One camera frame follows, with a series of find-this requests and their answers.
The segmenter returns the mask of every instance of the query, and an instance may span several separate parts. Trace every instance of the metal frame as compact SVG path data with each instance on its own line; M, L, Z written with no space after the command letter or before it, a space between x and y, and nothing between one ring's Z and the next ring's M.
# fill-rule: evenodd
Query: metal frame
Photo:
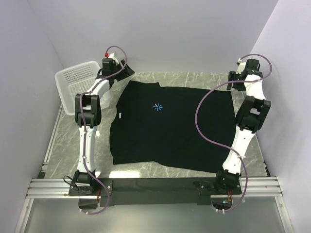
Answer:
M23 208L21 209L21 213L17 222L17 226L14 231L15 233L23 233L25 231L33 202L34 199L25 199Z
M283 227L285 230L285 233L294 233L294 228L292 225L292 221L291 218L288 214L286 205L285 205L285 201L283 197L275 197L276 199L276 204L277 204L277 208L278 208L278 212L281 216L281 220L283 223Z
M63 105L60 104L59 110L58 110L58 114L57 114L57 117L56 117L56 122L54 124L54 128L53 128L52 135L51 135L51 138L50 138L50 142L49 142L49 145L48 145L48 149L47 149L47 152L45 154L44 161L43 161L45 163L48 163L49 160L50 160L50 152L51 152L51 149L53 148L53 145L54 145L55 132L56 132L58 126L59 126L59 118L60 118L60 114L62 112L62 108L63 108Z
M32 179L26 195L27 199L77 199L68 195L69 185L62 179ZM251 177L248 180L246 197L281 197L282 192L276 177ZM211 198L224 198L226 195L212 195ZM96 199L96 196L85 196Z

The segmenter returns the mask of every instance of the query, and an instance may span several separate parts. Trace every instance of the cable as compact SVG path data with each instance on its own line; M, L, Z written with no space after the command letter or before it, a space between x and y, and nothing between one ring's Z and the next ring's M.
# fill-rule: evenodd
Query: cable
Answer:
M122 72L122 70L124 70L124 68L126 67L126 64L127 64L127 56L126 56L125 51L124 51L122 48L120 48L119 46L110 46L109 48L107 48L106 53L108 53L108 50L109 50L110 48L118 48L118 49L120 49L120 50L123 52L123 54L124 54L124 56L125 56L125 59L124 59L124 60L125 60L125 63L124 63L124 65L122 65L122 63L120 63L120 64L121 64L121 69L120 69L118 72L116 72L116 73L114 73L114 74L111 74L111 75L109 75L109 76L107 76L107 77L102 78L90 91L88 91L88 92L83 92L83 93L80 95L80 111L81 111L81 116L82 116L82 120L83 120L83 127L84 127L83 155L82 155L82 158L83 158L83 165L84 165L84 168L85 168L85 170L87 171L87 173L90 175L90 177L92 177L94 180L96 180L96 181L105 189L105 191L106 191L106 193L107 193L107 201L106 201L106 204L105 204L104 208L101 209L101 210L99 210L99 211L96 211L96 212L87 212L87 211L85 211L85 210L82 210L82 212L85 213L85 214L87 214L87 215L96 215L96 214L99 214L99 213L101 213L102 211L104 211L104 210L107 208L108 204L109 204L109 201L110 201L110 193L109 193L109 190L107 189L107 187L106 187L99 179L97 179L97 178L88 170L87 165L86 165L86 133L87 133L87 130L86 130L86 117L85 117L84 111L83 111L82 98L83 98L83 96L84 96L85 94L91 94L91 93L95 90L95 88L96 88L101 82L103 82L103 81L105 81L105 80L108 80L108 79L110 79L111 77L113 77L113 76L119 74L119 73Z
M65 178L68 178L68 179L70 179L71 181L73 181L73 179L70 177L70 176L64 176L63 177L63 181L66 183L66 184L69 184L70 186L71 186L71 183L69 183L69 182L67 182L66 180L65 180Z
M245 171L245 188L244 188L244 191L243 191L243 193L242 193L242 196L241 196L240 200L239 200L234 206L232 206L232 207L231 207L230 209L228 209L228 210L225 210L225 212L228 212L228 211L231 211L231 210L235 209L235 208L242 202L242 200L243 200L243 198L244 198L244 196L245 196L246 189L247 189L247 184L248 184L248 174L247 174L247 170L246 170L246 167L245 167L245 163L244 163L244 161L243 161L243 158L241 158L241 155L240 155L235 149L233 149L233 148L231 148L231 147L229 147L229 146L227 146L227 145L224 145L224 144L215 142L215 141L213 141L213 140L210 140L210 139L208 139L208 138L201 132L201 130L200 130L200 128L199 128L199 125L198 125L198 113L199 113L199 110L200 110L200 107L201 107L203 101L204 101L213 91L217 90L219 87L224 86L224 85L228 85L228 84L230 84L230 83L256 83L256 82L261 81L261 80L264 80L265 78L268 78L268 77L270 76L270 74L271 74L271 72L272 72L272 64L271 64L271 62L269 61L268 58L266 58L265 56L263 56L263 55L261 55L261 54L252 53L252 54L243 56L241 59L243 59L243 58L245 58L245 57L248 57L248 56L259 56L259 57L264 58L264 59L268 62L269 66L270 66L270 71L269 71L269 73L268 73L266 76L264 76L263 78L258 79L258 80L254 80L254 81L236 80L236 81L228 81L228 82L225 82L225 83L222 83L222 84L218 85L218 86L215 87L214 89L212 89L212 90L210 90L209 92L207 92L207 94L206 94L205 96L203 96L203 98L202 98L201 101L199 102L198 107L196 108L195 117L194 117L195 127L196 127L197 131L199 132L199 134L200 134L206 141L208 141L208 142L210 142L210 143L212 143L212 144L215 144L215 145L218 145L218 146L227 148L227 149L233 151L234 153L236 153L237 156L240 158L241 164L242 164L243 169L244 169L244 171Z

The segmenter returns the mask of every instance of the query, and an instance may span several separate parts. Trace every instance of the blue star marker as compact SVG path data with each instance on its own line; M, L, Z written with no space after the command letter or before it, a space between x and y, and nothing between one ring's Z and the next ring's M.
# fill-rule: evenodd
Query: blue star marker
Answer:
M161 111L162 108L163 108L162 105L159 103L154 105L154 110L156 110L156 111Z

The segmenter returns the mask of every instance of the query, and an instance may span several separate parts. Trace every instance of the white wall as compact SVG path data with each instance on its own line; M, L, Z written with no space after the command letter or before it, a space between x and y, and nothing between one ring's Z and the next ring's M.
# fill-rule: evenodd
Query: white wall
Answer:
M279 0L252 51L274 65L263 84L272 107L258 136L296 233L311 232L310 25L311 1Z
M0 1L0 232L14 231L42 166L63 67L26 0Z
M109 45L119 45L136 72L236 68L276 2L29 0L64 66L100 62Z

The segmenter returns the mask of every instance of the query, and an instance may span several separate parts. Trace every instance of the glass panel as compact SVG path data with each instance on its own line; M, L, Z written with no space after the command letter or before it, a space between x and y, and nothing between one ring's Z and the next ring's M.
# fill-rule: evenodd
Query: glass panel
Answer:
M36 199L26 233L284 233L276 202L246 198L232 212L196 204L123 205L86 216L73 199Z

